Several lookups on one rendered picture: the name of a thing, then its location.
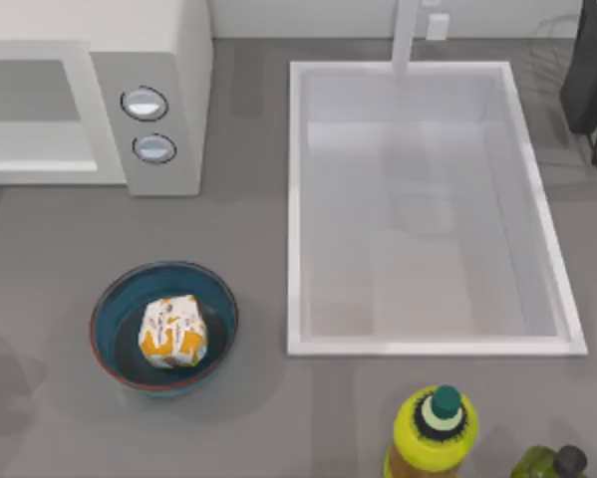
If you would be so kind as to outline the small microwave knob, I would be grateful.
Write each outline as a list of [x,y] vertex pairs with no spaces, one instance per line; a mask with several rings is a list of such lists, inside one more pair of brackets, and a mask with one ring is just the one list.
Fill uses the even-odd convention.
[[132,149],[138,159],[152,164],[164,164],[176,156],[175,143],[167,136],[157,133],[135,138]]

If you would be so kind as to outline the dark green bottle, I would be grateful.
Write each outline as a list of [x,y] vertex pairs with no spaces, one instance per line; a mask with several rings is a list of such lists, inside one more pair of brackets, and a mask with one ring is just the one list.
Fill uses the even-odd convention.
[[574,445],[555,450],[531,446],[515,464],[510,478],[586,478],[586,454]]

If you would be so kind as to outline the tall white tap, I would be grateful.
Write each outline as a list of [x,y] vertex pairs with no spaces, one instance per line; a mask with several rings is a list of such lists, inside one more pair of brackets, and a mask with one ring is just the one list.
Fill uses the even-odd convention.
[[410,61],[421,0],[396,0],[391,65],[403,76]]

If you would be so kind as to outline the blue bowl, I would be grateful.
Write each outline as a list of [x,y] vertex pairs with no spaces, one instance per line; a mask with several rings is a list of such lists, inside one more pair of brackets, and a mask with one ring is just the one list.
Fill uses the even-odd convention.
[[[206,356],[194,367],[160,369],[140,352],[139,333],[148,303],[192,294],[208,327]],[[156,398],[186,394],[209,381],[227,361],[239,328],[237,302],[213,271],[185,261],[139,265],[113,281],[96,302],[89,339],[99,367],[126,390]]]

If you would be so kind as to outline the pale microwave oven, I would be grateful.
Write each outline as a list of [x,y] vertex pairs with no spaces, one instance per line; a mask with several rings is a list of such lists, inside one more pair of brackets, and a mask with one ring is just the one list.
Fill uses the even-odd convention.
[[[0,0],[0,186],[197,194],[212,62],[207,0]],[[123,111],[140,86],[164,95],[164,117]],[[175,143],[173,160],[134,155],[154,133]]]

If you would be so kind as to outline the white sink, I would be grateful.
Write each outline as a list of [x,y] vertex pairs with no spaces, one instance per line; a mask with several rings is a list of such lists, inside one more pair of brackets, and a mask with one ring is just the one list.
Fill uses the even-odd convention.
[[583,357],[511,67],[290,66],[287,352]]

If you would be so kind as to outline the yellow-green bottle with teal cap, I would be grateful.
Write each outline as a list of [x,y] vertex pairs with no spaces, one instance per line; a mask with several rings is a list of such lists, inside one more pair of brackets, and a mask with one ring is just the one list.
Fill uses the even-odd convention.
[[397,413],[382,478],[457,478],[477,434],[466,395],[447,384],[423,387]]

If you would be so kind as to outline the large microwave knob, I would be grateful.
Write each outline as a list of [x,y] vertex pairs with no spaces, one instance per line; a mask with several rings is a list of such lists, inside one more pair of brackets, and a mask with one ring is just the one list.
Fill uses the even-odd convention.
[[121,107],[130,118],[138,121],[160,120],[168,112],[164,95],[147,86],[123,92]]

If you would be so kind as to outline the white and orange wrapped burger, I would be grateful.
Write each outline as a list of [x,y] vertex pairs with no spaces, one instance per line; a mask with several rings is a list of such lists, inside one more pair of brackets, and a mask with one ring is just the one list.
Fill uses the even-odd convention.
[[194,295],[161,298],[146,306],[138,344],[156,368],[197,366],[208,349],[208,330]]

